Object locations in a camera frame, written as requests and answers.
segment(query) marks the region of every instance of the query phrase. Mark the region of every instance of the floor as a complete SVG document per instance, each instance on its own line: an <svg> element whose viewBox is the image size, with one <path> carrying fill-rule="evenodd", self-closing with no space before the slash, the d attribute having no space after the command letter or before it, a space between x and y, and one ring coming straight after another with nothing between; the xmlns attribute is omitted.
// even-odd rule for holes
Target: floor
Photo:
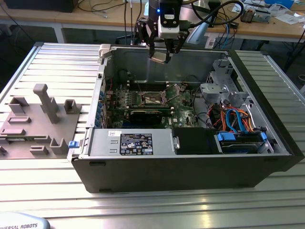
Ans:
<svg viewBox="0 0 305 229"><path fill-rule="evenodd" d="M24 57L33 46L33 42L20 30L17 26L11 26L12 36L0 36L0 88L2 89L7 81L14 74L16 69L22 63ZM23 29L37 42L56 42L56 37L53 29L44 27L29 27L23 26ZM77 30L65 29L65 35L68 43L112 43L114 44L115 38L124 35L122 31L92 31L92 30ZM259 41L255 40L240 40L235 39L232 48L240 47L242 50L254 50ZM205 40L199 45L203 48ZM283 67L289 50L289 45L286 46L282 42L270 42L262 47L262 51L266 51L275 62ZM298 75L305 73L304 55L298 57L295 63L290 67L287 75L296 84L298 88L302 87L302 82L298 80Z"/></svg>

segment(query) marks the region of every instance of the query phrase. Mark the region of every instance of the motherboard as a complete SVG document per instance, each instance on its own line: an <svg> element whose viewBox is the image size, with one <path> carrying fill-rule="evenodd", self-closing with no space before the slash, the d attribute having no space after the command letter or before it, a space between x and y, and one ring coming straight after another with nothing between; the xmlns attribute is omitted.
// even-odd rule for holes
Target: motherboard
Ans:
<svg viewBox="0 0 305 229"><path fill-rule="evenodd" d="M106 93L108 128L197 127L192 90L183 84L127 82Z"/></svg>

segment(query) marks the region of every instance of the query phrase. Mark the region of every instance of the wire bundle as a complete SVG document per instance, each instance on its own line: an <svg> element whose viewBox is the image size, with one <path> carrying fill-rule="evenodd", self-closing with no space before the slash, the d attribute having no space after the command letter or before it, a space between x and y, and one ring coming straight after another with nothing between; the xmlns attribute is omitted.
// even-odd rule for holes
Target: wire bundle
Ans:
<svg viewBox="0 0 305 229"><path fill-rule="evenodd" d="M213 123L213 127L219 131L238 133L235 127L237 126L241 132L253 132L251 116L244 110L237 109L236 107L232 106L226 106L223 108L216 108L215 106L212 106L207 113L208 117L210 117L212 110L216 110L220 113L220 118ZM235 116L232 123L230 123L231 115Z"/></svg>

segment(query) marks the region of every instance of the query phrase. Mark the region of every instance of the wooden desk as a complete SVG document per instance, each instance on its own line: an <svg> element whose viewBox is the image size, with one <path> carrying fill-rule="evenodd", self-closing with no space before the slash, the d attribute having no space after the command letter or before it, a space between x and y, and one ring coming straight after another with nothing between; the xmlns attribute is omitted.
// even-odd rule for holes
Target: wooden desk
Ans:
<svg viewBox="0 0 305 229"><path fill-rule="evenodd" d="M92 0L93 4L101 2L102 0ZM121 0L114 0L109 4L98 6L97 8L107 8L121 3ZM10 10L7 9L5 4L3 6L20 25L52 27L60 43L64 42L63 28L124 31L124 5L107 10L108 18L92 12L85 12L78 8L75 8L73 13L62 13L40 10ZM88 1L82 3L81 7L90 10ZM300 7L304 6L294 5L292 9L298 10ZM140 4L133 3L132 24L135 23L139 10ZM229 16L234 15L232 12L227 13ZM270 23L252 22L248 24L241 22L240 19L236 21L239 23L239 27L235 37L242 39L297 42L304 30L300 23L289 25L275 18L272 18ZM129 3L127 5L126 22L127 31L130 31L132 24ZM13 24L2 9L0 9L0 23ZM223 26L215 26L214 28L208 28L206 36L209 36L210 39L215 39L221 36L223 32Z"/></svg>

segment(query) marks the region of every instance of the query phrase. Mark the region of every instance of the power supply label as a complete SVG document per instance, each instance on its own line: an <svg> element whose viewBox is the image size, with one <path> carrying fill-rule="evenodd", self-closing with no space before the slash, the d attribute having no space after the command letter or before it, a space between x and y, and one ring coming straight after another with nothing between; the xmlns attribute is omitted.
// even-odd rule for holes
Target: power supply label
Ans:
<svg viewBox="0 0 305 229"><path fill-rule="evenodd" d="M120 154L153 155L152 134L121 134Z"/></svg>

